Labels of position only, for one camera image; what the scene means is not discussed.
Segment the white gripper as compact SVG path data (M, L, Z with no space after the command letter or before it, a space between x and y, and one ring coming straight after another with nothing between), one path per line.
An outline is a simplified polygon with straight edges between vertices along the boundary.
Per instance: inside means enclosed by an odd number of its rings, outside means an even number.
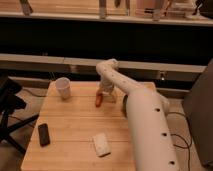
M111 102L116 103L117 93L114 90L114 84L104 77L101 78L100 88L97 90L97 95L101 95L103 92L110 93Z

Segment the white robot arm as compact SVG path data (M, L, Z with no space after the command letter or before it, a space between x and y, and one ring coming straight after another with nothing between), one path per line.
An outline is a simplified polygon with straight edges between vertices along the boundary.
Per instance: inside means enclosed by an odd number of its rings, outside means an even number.
M166 114L169 102L150 89L117 71L118 61L109 59L96 65L100 88L118 87L127 95L126 113L136 171L180 171Z

